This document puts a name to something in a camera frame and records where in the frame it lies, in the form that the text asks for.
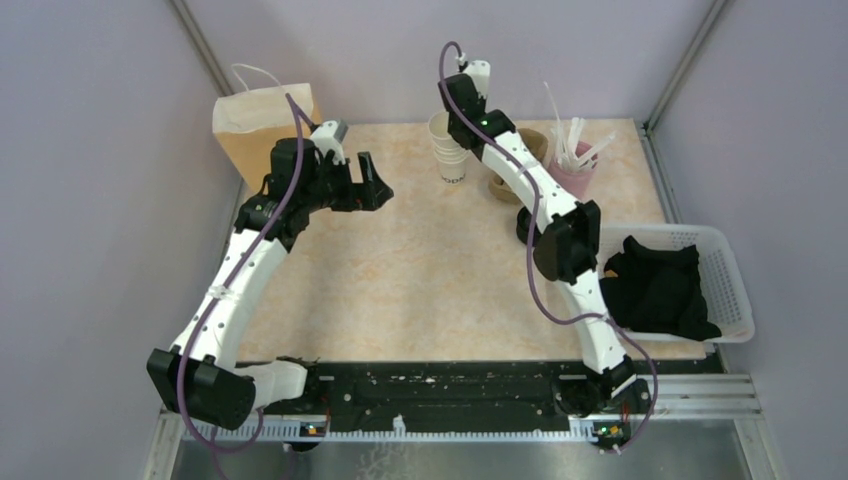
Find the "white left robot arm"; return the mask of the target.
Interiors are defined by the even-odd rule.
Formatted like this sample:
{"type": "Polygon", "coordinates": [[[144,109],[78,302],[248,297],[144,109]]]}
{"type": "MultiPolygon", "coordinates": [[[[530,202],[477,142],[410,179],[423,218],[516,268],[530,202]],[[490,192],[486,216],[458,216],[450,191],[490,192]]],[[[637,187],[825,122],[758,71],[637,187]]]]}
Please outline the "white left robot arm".
{"type": "Polygon", "coordinates": [[[240,207],[229,245],[194,317],[146,370],[165,407],[226,430],[256,410],[284,401],[297,413],[319,404],[320,386],[291,357],[240,367],[238,349],[274,271],[289,255],[312,213],[376,211],[393,198],[369,152],[357,155],[362,179],[334,147],[284,138],[270,151],[271,170],[240,207]]]}

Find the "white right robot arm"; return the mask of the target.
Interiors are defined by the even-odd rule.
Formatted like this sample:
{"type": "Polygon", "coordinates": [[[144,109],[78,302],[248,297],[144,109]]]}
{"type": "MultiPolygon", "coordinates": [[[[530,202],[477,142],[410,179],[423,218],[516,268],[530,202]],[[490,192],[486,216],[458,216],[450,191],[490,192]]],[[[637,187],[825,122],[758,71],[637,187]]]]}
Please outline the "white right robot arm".
{"type": "Polygon", "coordinates": [[[500,110],[486,107],[490,66],[485,61],[456,59],[457,71],[442,74],[439,89],[449,113],[448,133],[485,167],[505,181],[528,210],[526,234],[528,282],[537,275],[554,285],[571,310],[556,317],[531,296],[542,314],[559,325],[576,328],[582,362],[588,370],[586,397],[600,412],[612,412],[626,398],[651,408],[656,379],[639,379],[601,292],[597,272],[600,209],[564,190],[525,145],[517,127],[500,110]]]}

